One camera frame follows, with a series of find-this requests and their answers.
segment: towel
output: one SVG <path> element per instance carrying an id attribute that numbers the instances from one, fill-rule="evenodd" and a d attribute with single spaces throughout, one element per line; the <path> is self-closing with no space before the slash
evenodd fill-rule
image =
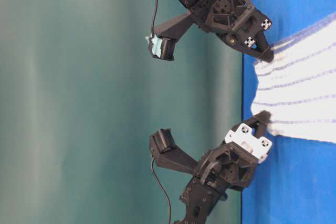
<path id="1" fill-rule="evenodd" d="M 268 131 L 336 143 L 336 13 L 272 45 L 258 61 L 253 114 L 269 111 Z"/>

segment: green backdrop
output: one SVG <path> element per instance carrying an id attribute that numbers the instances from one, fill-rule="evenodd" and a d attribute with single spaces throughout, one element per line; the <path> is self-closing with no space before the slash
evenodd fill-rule
<path id="1" fill-rule="evenodd" d="M 240 121 L 241 55 L 193 27 L 151 59 L 154 0 L 0 0 L 0 223 L 166 223 L 149 135 L 198 159 Z M 157 23 L 184 12 L 160 0 Z M 182 219 L 189 176 L 157 169 Z M 208 223 L 239 223 L 239 194 Z"/>

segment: cable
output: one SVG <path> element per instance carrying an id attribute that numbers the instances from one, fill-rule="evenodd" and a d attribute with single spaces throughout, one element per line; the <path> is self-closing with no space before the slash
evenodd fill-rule
<path id="1" fill-rule="evenodd" d="M 152 38 L 154 37 L 154 24 L 155 24 L 155 19 L 158 11 L 158 3 L 159 0 L 155 0 L 155 9 L 154 9 L 154 14 L 153 14 L 153 19 L 152 19 Z"/>
<path id="2" fill-rule="evenodd" d="M 155 157 L 152 158 L 152 164 L 151 164 L 152 173 L 153 173 L 153 175 L 154 175 L 154 177 L 155 177 L 155 180 L 156 180 L 157 184 L 159 185 L 161 191 L 163 192 L 164 196 L 166 197 L 166 199 L 167 199 L 167 201 L 168 201 L 168 212 L 169 212 L 169 215 L 168 215 L 168 217 L 169 217 L 169 218 L 168 218 L 168 224 L 170 224 L 171 219 L 172 219 L 172 205 L 171 205 L 171 203 L 170 203 L 168 194 L 167 194 L 166 191 L 164 190 L 162 184 L 160 183 L 159 178 L 157 177 L 157 175 L 156 175 L 156 173 L 155 173 L 155 171 L 154 171 L 154 161 L 155 161 Z"/>

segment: striped towel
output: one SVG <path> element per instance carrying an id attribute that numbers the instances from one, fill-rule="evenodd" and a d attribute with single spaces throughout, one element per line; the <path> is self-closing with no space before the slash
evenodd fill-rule
<path id="1" fill-rule="evenodd" d="M 271 63 L 255 64 L 252 113 L 272 114 L 272 135 L 336 143 L 336 13 L 272 49 Z"/>

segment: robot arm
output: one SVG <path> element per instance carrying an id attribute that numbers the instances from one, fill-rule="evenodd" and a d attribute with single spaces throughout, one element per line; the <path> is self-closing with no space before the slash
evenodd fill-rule
<path id="1" fill-rule="evenodd" d="M 266 62 L 273 60 L 274 54 L 264 35 L 271 21 L 250 0 L 179 1 L 188 11 L 156 26 L 155 34 L 148 37 L 149 51 L 154 58 L 174 60 L 176 43 L 196 24 L 206 33 L 215 33 L 235 50 Z"/>
<path id="2" fill-rule="evenodd" d="M 176 224 L 204 224 L 219 200 L 226 200 L 226 189 L 242 191 L 254 177 L 272 146 L 264 137 L 270 113 L 258 115 L 234 126 L 220 147 L 209 150 L 199 162 L 178 148 L 170 130 L 159 130 L 150 137 L 150 150 L 160 167 L 193 175 L 180 200 L 186 216 Z"/>

